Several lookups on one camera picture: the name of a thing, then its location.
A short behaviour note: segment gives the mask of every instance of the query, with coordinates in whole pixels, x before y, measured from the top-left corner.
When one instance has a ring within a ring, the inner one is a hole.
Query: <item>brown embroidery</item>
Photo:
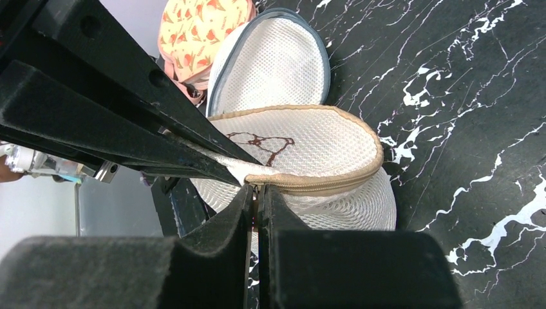
[[[275,158],[277,157],[278,154],[282,153],[289,145],[295,145],[296,144],[294,142],[294,139],[290,138],[290,137],[280,137],[280,136],[262,137],[262,136],[258,136],[256,134],[248,133],[248,132],[233,132],[233,133],[229,133],[226,136],[231,140],[232,137],[241,136],[241,135],[244,135],[244,134],[250,135],[248,137],[248,140],[246,140],[245,142],[236,142],[236,141],[233,141],[233,142],[235,144],[239,144],[239,145],[254,145],[254,146],[260,148],[261,150],[264,150],[264,151],[270,153],[271,155],[269,156],[269,160],[267,160],[267,162],[265,164],[265,166],[269,166],[269,167],[272,166],[273,161],[275,160]],[[284,141],[284,145],[279,150],[273,151],[273,150],[265,148],[266,146],[263,145],[263,142],[265,142],[267,140],[281,140],[281,141]]]

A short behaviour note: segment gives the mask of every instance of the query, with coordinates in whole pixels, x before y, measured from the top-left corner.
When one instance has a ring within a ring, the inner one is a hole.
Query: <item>black marble surface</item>
[[[377,129],[398,228],[441,244],[465,307],[546,308],[546,1],[258,5],[319,32],[329,104]]]

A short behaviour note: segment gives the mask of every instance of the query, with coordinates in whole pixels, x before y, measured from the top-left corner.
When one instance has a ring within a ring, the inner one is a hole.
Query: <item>screw hole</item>
[[[162,70],[155,69],[148,75],[148,79],[152,85],[157,88],[167,87],[169,85],[169,78],[163,73]]]
[[[80,22],[80,29],[86,37],[96,39],[100,34],[100,21],[96,17],[86,16]]]

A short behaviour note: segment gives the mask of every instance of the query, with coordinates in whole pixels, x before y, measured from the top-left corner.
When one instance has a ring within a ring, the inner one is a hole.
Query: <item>mesh laundry bag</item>
[[[158,47],[165,73],[191,102],[201,101],[211,65],[222,42],[256,16],[251,0],[169,0]],[[187,87],[196,89],[190,93]]]
[[[392,230],[396,207],[381,168],[379,138],[360,118],[332,106],[270,106],[210,118],[264,166],[203,150],[243,183],[277,185],[287,205],[314,229]],[[192,179],[216,212],[239,187]],[[252,251],[257,252],[253,233]]]
[[[207,116],[321,104],[329,87],[328,55],[317,32],[290,10],[266,10],[220,46],[210,73]]]

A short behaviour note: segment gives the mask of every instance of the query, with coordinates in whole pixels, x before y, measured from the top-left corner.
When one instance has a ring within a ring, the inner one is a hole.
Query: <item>beige trim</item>
[[[377,153],[375,158],[370,164],[362,169],[352,171],[346,174],[340,174],[327,177],[312,177],[312,176],[296,176],[293,174],[275,174],[268,175],[248,175],[245,180],[249,183],[256,185],[263,185],[264,183],[270,183],[277,185],[282,191],[291,195],[313,195],[322,196],[325,192],[341,193],[354,189],[358,185],[364,183],[367,179],[373,176],[381,167],[383,163],[383,147],[379,141],[379,137],[373,131],[373,129],[360,118],[347,113],[335,106],[323,106],[323,105],[283,105],[283,106],[269,106],[266,108],[249,109],[245,111],[235,111],[233,113],[227,113],[223,115],[217,115],[210,117],[211,122],[217,120],[231,119],[236,117],[247,116],[255,113],[262,113],[266,111],[282,111],[282,110],[307,110],[307,109],[320,109],[327,111],[335,111],[339,116],[353,122],[360,126],[369,135],[372,136]]]

